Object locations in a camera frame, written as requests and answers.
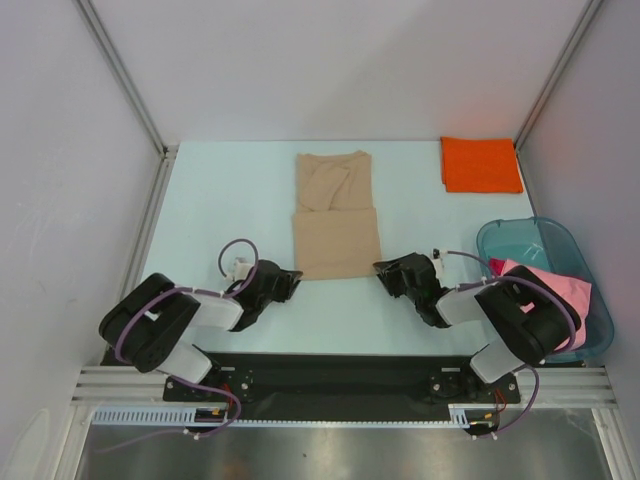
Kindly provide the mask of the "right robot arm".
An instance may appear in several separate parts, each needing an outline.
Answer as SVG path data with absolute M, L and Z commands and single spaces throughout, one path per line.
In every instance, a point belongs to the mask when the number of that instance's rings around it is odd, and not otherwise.
M 490 264 L 472 254 L 452 250 L 419 253 L 373 264 L 384 289 L 408 298 L 431 327 L 447 329 L 474 321 L 491 325 L 497 338 L 469 360 L 461 376 L 463 393 L 473 401 L 493 394 L 498 380 L 547 357 L 571 349 L 583 324 L 580 312 L 559 290 L 531 267 L 515 265 L 503 275 L 446 288 L 440 282 L 443 257 L 453 255 Z

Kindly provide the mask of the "beige t shirt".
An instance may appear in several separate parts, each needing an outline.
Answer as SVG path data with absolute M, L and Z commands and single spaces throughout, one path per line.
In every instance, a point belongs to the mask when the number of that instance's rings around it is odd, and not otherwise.
M 298 154 L 292 224 L 295 268 L 305 280 L 372 276 L 382 259 L 372 156 Z

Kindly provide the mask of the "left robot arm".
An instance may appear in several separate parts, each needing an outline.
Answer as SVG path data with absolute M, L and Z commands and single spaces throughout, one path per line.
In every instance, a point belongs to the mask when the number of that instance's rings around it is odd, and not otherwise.
M 237 261 L 224 292 L 176 286 L 154 273 L 102 319 L 99 335 L 116 359 L 141 373 L 159 371 L 185 381 L 197 398 L 214 397 L 221 376 L 210 355 L 188 341 L 188 329 L 241 332 L 254 325 L 273 302 L 291 299 L 303 273 L 260 259 Z

